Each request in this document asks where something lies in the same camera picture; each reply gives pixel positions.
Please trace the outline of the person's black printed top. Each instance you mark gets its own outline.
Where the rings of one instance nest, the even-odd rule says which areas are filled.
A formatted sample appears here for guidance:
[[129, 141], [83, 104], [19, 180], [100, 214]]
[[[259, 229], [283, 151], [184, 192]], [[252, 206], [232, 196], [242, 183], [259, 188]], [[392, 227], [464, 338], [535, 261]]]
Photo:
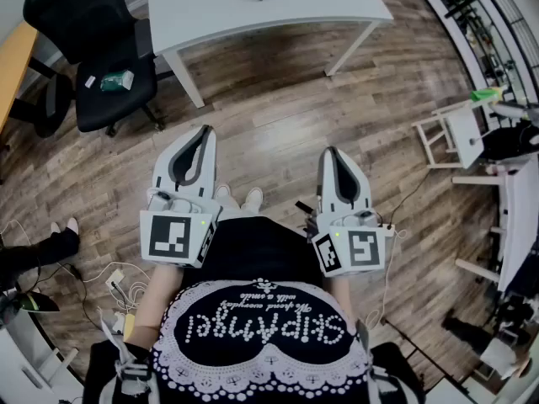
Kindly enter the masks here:
[[293, 230], [223, 221], [183, 271], [149, 350], [92, 346], [82, 404], [424, 404], [398, 347], [368, 348]]

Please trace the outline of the person's right forearm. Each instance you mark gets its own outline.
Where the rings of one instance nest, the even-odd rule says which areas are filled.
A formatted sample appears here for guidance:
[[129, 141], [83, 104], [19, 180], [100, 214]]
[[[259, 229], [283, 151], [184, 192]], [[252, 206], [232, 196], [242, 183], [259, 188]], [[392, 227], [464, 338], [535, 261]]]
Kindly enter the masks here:
[[339, 303], [348, 319], [355, 322], [356, 316], [350, 299], [349, 278], [345, 276], [326, 278], [323, 288]]

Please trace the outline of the tan wooden desk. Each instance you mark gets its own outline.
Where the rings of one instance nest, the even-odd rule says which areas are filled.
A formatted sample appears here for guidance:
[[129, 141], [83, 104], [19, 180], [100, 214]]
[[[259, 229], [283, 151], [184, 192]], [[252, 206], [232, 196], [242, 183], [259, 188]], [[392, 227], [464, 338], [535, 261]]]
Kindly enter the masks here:
[[24, 80], [38, 31], [22, 21], [0, 44], [0, 132]]

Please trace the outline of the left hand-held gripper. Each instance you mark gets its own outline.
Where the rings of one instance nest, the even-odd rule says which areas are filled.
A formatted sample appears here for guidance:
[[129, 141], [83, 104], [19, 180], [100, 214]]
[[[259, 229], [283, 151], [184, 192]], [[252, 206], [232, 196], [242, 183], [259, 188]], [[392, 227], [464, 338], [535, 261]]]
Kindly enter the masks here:
[[140, 212], [143, 260], [202, 267], [222, 212], [212, 199], [215, 181], [216, 133], [211, 126], [196, 127], [163, 150], [153, 169], [148, 207]]

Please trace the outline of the person's white trousers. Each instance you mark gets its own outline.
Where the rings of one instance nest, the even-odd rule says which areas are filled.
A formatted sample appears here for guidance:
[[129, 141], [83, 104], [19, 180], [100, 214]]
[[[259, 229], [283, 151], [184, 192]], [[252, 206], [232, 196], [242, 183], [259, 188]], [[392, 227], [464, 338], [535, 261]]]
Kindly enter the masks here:
[[236, 220], [260, 216], [259, 212], [243, 209], [232, 196], [215, 197], [214, 200], [221, 206], [222, 211], [218, 217], [219, 221]]

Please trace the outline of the white step stool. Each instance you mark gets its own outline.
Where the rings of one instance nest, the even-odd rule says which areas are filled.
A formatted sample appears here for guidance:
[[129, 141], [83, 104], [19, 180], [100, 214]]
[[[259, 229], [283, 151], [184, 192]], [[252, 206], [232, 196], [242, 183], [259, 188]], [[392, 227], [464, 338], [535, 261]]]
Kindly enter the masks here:
[[[484, 150], [476, 116], [473, 111], [480, 103], [466, 101], [436, 109], [426, 119], [412, 123], [421, 140], [428, 169], [469, 168]], [[435, 160], [433, 145], [440, 140], [447, 144], [446, 152], [456, 154], [455, 162], [442, 163]]]

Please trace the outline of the green packet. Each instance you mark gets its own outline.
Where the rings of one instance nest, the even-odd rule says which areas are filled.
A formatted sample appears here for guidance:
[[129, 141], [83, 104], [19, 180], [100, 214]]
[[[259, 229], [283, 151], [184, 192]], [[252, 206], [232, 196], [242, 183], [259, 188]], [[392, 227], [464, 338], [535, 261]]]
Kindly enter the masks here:
[[130, 91], [133, 81], [134, 73], [130, 70], [111, 72], [102, 77], [100, 90], [106, 93]]

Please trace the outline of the black metal rack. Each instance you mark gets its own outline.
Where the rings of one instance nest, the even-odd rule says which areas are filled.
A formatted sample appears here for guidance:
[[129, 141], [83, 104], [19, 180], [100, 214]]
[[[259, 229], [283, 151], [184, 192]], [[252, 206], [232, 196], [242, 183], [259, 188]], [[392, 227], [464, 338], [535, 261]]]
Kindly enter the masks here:
[[505, 86], [504, 98], [539, 103], [539, 13], [526, 0], [426, 0], [481, 89]]

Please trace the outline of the green cloth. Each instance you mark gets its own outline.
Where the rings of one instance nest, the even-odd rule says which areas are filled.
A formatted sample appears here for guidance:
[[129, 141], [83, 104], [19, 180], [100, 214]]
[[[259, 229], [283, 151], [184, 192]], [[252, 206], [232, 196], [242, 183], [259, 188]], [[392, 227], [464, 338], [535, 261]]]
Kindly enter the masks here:
[[473, 102], [482, 100], [500, 101], [503, 98], [504, 89], [501, 87], [489, 87], [480, 90], [474, 90], [470, 93], [469, 99]]

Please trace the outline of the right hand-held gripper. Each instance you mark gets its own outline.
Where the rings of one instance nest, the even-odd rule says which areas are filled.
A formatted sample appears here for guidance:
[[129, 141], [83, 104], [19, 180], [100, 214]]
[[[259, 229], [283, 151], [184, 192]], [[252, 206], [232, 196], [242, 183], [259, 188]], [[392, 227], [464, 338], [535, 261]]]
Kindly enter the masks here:
[[307, 214], [307, 239], [326, 277], [382, 270], [387, 239], [395, 227], [379, 221], [371, 205], [365, 174], [347, 154], [334, 146], [318, 160], [317, 210], [296, 202]]

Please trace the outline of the white table leg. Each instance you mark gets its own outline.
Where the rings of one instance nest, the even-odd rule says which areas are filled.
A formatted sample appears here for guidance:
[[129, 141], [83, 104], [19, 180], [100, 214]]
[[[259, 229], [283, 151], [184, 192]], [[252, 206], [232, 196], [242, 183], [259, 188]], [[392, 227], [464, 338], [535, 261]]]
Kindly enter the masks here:
[[203, 108], [205, 106], [205, 102], [201, 97], [200, 92], [196, 87], [195, 82], [187, 66], [184, 64], [179, 52], [177, 50], [164, 52], [163, 58], [170, 66], [176, 78], [178, 78], [179, 83], [182, 85], [196, 108]]
[[357, 48], [370, 36], [378, 26], [378, 22], [359, 23], [357, 29], [352, 34], [346, 44], [333, 56], [332, 60], [326, 65], [324, 73], [327, 77], [333, 76], [347, 59], [357, 50]]

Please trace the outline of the black office chair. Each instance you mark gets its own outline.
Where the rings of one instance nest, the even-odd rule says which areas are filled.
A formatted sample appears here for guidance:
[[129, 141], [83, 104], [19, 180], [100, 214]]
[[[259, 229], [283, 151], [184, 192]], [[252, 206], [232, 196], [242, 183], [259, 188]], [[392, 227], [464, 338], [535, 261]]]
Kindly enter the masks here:
[[[149, 109], [157, 94], [156, 56], [150, 22], [133, 17], [125, 0], [25, 0], [24, 20], [76, 66], [77, 127], [83, 132], [116, 133], [115, 124], [142, 110], [157, 130], [164, 123]], [[130, 70], [130, 91], [100, 90], [102, 77]], [[96, 76], [91, 88], [84, 83]]]

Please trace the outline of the person's left forearm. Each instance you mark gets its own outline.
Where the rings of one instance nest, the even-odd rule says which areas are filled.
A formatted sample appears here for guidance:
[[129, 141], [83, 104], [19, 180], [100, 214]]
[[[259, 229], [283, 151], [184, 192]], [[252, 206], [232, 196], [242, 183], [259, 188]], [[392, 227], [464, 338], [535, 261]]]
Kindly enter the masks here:
[[149, 350], [158, 339], [163, 314], [178, 294], [184, 271], [158, 264], [135, 314], [134, 325], [126, 342]]

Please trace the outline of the black and green device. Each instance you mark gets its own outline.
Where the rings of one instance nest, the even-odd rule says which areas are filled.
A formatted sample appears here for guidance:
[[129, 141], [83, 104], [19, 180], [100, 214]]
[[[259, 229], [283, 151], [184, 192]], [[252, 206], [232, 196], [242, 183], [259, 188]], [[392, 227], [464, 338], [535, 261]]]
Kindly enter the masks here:
[[58, 305], [48, 296], [38, 292], [19, 293], [16, 301], [21, 310], [38, 313], [58, 312]]

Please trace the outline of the white power strip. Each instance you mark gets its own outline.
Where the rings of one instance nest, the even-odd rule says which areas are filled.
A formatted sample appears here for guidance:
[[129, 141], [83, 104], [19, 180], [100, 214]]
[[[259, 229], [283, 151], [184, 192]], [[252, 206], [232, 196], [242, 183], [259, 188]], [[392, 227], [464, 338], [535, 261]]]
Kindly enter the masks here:
[[117, 268], [109, 276], [109, 278], [105, 281], [105, 283], [110, 290], [114, 290], [120, 284], [120, 282], [123, 280], [124, 277], [125, 275], [123, 274], [123, 272], [119, 268]]

